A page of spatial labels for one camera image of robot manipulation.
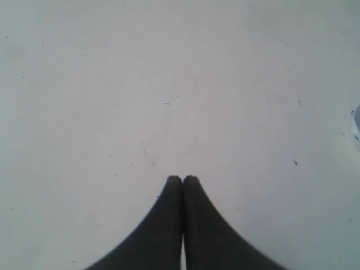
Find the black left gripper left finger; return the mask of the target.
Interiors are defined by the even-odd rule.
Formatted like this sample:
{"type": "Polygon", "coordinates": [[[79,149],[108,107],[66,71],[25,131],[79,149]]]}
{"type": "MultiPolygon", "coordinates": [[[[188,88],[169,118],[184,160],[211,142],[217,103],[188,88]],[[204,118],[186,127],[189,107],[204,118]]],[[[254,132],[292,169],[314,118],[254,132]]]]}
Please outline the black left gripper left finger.
{"type": "Polygon", "coordinates": [[[171,175],[141,223],[88,269],[180,269],[183,185],[171,175]]]}

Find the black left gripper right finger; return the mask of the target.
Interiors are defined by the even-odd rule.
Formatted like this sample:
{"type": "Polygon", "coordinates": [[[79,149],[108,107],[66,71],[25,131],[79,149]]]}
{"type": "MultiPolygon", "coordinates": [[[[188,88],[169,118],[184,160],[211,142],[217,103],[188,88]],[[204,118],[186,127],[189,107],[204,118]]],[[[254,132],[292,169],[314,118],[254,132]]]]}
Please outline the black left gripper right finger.
{"type": "Polygon", "coordinates": [[[243,239],[214,207],[199,179],[183,180],[187,269],[284,269],[243,239]]]}

